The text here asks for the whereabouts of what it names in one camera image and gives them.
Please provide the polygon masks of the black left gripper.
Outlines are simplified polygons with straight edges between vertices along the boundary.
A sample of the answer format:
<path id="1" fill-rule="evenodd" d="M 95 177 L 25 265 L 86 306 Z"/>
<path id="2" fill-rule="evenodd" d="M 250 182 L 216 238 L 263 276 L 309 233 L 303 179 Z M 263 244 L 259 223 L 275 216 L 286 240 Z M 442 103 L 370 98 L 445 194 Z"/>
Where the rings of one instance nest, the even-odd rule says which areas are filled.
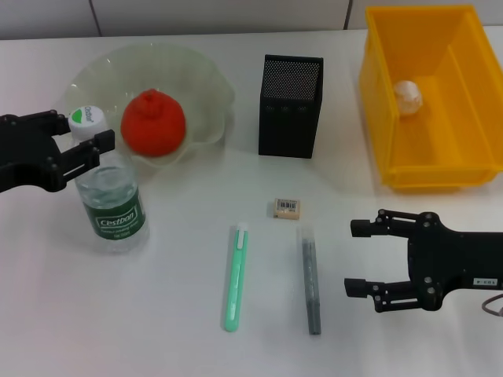
<path id="1" fill-rule="evenodd" d="M 24 185 L 61 191 L 115 149 L 115 132 L 106 130 L 61 154 L 53 138 L 69 132 L 68 119 L 56 110 L 0 115 L 0 192 Z"/>

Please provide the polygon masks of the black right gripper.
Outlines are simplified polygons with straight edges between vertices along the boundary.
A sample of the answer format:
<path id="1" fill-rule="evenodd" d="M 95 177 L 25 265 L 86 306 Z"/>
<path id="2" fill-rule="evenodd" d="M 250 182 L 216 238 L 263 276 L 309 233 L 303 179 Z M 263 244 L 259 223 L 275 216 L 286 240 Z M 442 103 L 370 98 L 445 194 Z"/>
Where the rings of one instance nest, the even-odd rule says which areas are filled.
<path id="1" fill-rule="evenodd" d="M 349 298 L 370 297 L 377 313 L 442 307 L 461 289 L 503 291 L 503 232 L 448 229 L 432 212 L 417 214 L 380 209 L 374 221 L 351 221 L 353 237 L 409 238 L 410 281 L 384 283 L 344 279 Z"/>

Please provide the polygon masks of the clear water bottle green label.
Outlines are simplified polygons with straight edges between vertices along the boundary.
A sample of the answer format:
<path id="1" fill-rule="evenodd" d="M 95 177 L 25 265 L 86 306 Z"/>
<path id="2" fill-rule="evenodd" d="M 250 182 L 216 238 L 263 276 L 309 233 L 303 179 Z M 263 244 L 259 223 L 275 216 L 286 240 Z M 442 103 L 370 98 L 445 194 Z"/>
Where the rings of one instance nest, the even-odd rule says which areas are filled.
<path id="1" fill-rule="evenodd" d="M 97 167 L 75 178 L 75 186 L 96 235 L 96 251 L 130 253 L 146 245 L 149 225 L 134 166 L 119 142 L 100 155 Z"/>

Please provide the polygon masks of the red-orange citrus fruit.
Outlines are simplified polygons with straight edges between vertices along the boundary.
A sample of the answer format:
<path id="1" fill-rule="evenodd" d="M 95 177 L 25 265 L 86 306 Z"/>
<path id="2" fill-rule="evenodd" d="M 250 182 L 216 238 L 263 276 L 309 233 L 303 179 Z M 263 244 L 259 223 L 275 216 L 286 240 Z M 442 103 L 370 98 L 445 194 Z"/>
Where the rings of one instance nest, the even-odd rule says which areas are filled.
<path id="1" fill-rule="evenodd" d="M 126 106 L 120 131 L 126 145 L 140 156 L 166 156 L 177 151 L 184 141 L 185 115 L 174 98 L 150 89 Z"/>

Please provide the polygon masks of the mint green pen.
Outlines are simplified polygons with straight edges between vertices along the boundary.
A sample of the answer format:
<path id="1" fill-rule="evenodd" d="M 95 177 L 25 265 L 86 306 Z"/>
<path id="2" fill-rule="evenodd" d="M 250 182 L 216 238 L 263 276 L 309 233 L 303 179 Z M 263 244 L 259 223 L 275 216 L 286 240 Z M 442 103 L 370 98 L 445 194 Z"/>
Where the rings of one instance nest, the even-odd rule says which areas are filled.
<path id="1" fill-rule="evenodd" d="M 248 225 L 239 223 L 233 241 L 224 327 L 228 332 L 239 328 L 240 304 L 244 287 L 244 271 L 248 250 Z"/>

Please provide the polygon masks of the white paper ball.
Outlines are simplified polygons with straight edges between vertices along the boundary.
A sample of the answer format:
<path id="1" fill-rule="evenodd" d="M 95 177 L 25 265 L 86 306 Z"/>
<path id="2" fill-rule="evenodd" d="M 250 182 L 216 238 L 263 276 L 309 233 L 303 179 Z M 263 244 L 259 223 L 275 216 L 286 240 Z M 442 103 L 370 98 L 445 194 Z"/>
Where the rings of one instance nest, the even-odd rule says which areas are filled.
<path id="1" fill-rule="evenodd" d="M 419 86 L 412 81 L 402 80 L 393 86 L 398 112 L 401 116 L 416 114 L 423 105 Z"/>

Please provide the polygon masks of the grey glitter pen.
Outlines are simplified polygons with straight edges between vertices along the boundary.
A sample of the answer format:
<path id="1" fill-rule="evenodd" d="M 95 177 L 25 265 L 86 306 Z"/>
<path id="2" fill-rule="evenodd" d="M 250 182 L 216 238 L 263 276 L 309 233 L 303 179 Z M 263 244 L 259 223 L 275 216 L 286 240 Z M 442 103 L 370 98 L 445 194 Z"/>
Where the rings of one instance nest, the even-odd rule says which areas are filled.
<path id="1" fill-rule="evenodd" d="M 314 231 L 311 227 L 299 227 L 299 241 L 303 256 L 303 281 L 310 335 L 321 334 L 321 303 L 318 284 L 318 264 Z"/>

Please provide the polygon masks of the beige eraser with barcode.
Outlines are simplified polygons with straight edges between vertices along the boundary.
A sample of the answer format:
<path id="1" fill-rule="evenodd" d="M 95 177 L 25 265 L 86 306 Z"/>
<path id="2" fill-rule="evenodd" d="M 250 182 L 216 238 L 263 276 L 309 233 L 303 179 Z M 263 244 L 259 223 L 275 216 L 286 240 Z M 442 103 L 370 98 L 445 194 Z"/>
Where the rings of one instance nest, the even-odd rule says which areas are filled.
<path id="1" fill-rule="evenodd" d="M 275 218 L 299 220 L 300 219 L 300 201 L 297 199 L 274 200 L 273 216 Z"/>

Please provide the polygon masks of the pale green glass fruit plate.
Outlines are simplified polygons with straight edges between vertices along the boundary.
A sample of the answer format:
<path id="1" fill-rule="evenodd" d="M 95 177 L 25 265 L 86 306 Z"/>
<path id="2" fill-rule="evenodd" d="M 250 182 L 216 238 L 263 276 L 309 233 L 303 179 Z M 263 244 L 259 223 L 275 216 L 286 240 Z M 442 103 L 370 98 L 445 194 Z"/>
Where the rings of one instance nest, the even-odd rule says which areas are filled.
<path id="1" fill-rule="evenodd" d="M 186 134 L 182 145 L 160 157 L 141 156 L 125 145 L 120 123 L 126 106 L 141 92 L 155 89 L 182 107 Z M 116 133 L 116 143 L 133 160 L 155 168 L 223 137 L 235 93 L 215 62 L 185 46 L 143 42 L 115 49 L 90 62 L 61 97 L 65 113 L 84 105 L 100 108 Z"/>

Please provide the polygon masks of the black mesh pen holder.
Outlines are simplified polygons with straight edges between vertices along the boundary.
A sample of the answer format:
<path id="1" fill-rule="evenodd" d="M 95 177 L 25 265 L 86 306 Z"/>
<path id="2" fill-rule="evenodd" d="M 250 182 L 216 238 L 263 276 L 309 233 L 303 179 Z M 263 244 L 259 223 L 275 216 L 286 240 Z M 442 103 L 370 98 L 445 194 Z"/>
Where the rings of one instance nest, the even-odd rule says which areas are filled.
<path id="1" fill-rule="evenodd" d="M 310 159 L 323 97 L 324 59 L 265 55 L 259 154 Z"/>

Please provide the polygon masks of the yellow plastic bin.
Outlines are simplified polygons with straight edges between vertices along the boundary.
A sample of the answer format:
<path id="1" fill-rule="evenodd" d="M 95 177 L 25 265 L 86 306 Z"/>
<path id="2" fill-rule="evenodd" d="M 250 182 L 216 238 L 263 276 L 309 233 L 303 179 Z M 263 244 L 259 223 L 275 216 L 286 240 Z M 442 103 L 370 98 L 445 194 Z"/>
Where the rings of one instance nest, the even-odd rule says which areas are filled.
<path id="1" fill-rule="evenodd" d="M 503 69 L 471 5 L 370 6 L 359 90 L 381 182 L 482 185 L 503 172 Z M 393 86 L 422 93 L 398 112 Z"/>

